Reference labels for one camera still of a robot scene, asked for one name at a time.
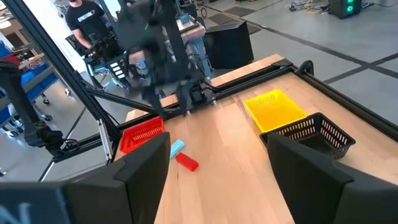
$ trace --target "wire basket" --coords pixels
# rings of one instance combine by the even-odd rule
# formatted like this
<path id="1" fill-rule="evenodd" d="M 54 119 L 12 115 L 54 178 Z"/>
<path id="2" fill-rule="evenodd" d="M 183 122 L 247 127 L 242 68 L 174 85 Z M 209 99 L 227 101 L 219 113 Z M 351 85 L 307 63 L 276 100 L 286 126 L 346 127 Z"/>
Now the wire basket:
<path id="1" fill-rule="evenodd" d="M 356 142 L 321 113 L 261 134 L 260 138 L 266 146 L 270 133 L 279 133 L 334 159 L 344 157 L 349 147 Z"/>
<path id="2" fill-rule="evenodd" d="M 152 118 L 123 132 L 120 151 L 129 153 L 164 132 L 162 118 Z"/>
<path id="3" fill-rule="evenodd" d="M 281 90 L 273 90 L 244 102 L 254 122 L 265 133 L 307 116 Z"/>

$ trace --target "black panel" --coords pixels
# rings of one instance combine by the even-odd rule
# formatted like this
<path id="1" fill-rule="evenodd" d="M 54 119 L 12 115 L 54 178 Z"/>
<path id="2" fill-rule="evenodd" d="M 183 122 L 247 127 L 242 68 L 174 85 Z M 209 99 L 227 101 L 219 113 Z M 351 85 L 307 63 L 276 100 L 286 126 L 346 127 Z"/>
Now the black panel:
<path id="1" fill-rule="evenodd" d="M 236 69 L 254 60 L 246 22 L 210 27 L 205 46 L 215 69 Z"/>
<path id="2" fill-rule="evenodd" d="M 169 170 L 170 134 L 158 135 L 122 160 L 126 166 L 114 178 L 126 183 L 134 224 L 154 223 Z"/>
<path id="3" fill-rule="evenodd" d="M 336 163 L 355 181 L 346 184 L 338 206 L 336 224 L 398 223 L 398 186 Z"/>
<path id="4" fill-rule="evenodd" d="M 354 179 L 332 160 L 279 134 L 270 134 L 268 155 L 296 224 L 332 224 L 345 184 Z"/>
<path id="5" fill-rule="evenodd" d="M 235 6 L 235 7 L 232 7 L 231 9 L 228 9 L 227 11 L 224 11 L 224 12 L 227 12 L 227 13 L 235 15 L 235 16 L 243 17 L 243 16 L 249 15 L 251 13 L 254 13 L 255 10 L 245 9 L 243 7 Z"/>
<path id="6" fill-rule="evenodd" d="M 3 183 L 0 223 L 69 224 L 62 183 Z"/>
<path id="7" fill-rule="evenodd" d="M 134 223 L 126 184 L 113 178 L 124 166 L 120 160 L 65 184 L 63 192 L 72 223 Z"/>

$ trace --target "black box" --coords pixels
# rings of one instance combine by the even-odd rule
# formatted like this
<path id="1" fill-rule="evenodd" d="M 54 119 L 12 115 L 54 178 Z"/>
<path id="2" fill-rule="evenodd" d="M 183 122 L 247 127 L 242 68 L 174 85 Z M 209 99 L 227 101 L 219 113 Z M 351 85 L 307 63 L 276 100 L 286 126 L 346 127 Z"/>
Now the black box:
<path id="1" fill-rule="evenodd" d="M 215 69 L 237 69 L 254 60 L 246 22 L 210 27 L 205 35 L 205 47 Z"/>
<path id="2" fill-rule="evenodd" d="M 329 0 L 329 14 L 345 19 L 361 12 L 361 0 Z"/>

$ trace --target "concrete floor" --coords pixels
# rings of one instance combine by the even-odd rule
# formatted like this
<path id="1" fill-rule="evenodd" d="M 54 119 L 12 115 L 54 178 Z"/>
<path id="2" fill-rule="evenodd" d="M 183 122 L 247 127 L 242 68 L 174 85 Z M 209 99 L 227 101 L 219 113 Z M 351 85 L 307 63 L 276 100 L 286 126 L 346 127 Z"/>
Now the concrete floor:
<path id="1" fill-rule="evenodd" d="M 218 0 L 207 6 L 205 23 L 207 27 L 217 26 L 209 17 L 227 11 L 232 7 L 254 10 L 242 19 L 264 26 L 251 35 L 255 60 L 271 54 L 280 54 L 300 65 L 305 60 L 313 60 L 315 76 L 326 81 L 333 88 L 346 94 L 358 103 L 368 107 L 380 116 L 398 124 L 398 6 L 384 8 L 373 6 L 358 16 L 339 20 L 324 14 L 306 14 L 305 11 L 290 12 L 286 5 L 291 1 L 257 0 L 235 2 Z M 385 5 L 395 4 L 395 0 L 377 1 Z M 110 93 L 123 95 L 118 87 L 110 86 Z M 53 115 L 53 129 L 69 133 L 76 126 L 71 138 L 77 140 L 98 132 L 96 121 L 84 110 L 82 103 L 63 93 L 61 85 L 54 84 L 46 95 L 52 102 L 38 105 Z M 99 100 L 104 109 L 120 123 L 131 109 L 127 106 Z M 36 181 L 49 163 L 51 156 L 45 149 L 26 146 L 23 137 L 11 139 L 0 134 L 0 167 L 7 175 L 0 181 Z M 55 164 L 47 180 L 60 180 L 73 177 L 90 169 L 102 166 L 102 147 L 91 150 L 72 159 Z"/>

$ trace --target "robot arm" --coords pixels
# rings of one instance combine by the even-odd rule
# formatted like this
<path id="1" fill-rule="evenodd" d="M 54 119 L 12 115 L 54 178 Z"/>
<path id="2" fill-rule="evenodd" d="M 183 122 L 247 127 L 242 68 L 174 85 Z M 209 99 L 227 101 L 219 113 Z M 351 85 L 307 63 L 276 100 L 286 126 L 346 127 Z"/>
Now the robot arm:
<path id="1" fill-rule="evenodd" d="M 0 86 L 6 91 L 19 116 L 24 121 L 24 138 L 34 147 L 45 147 L 54 157 L 76 147 L 62 138 L 61 131 L 52 131 L 38 116 L 21 86 L 22 71 L 11 62 L 0 62 Z"/>

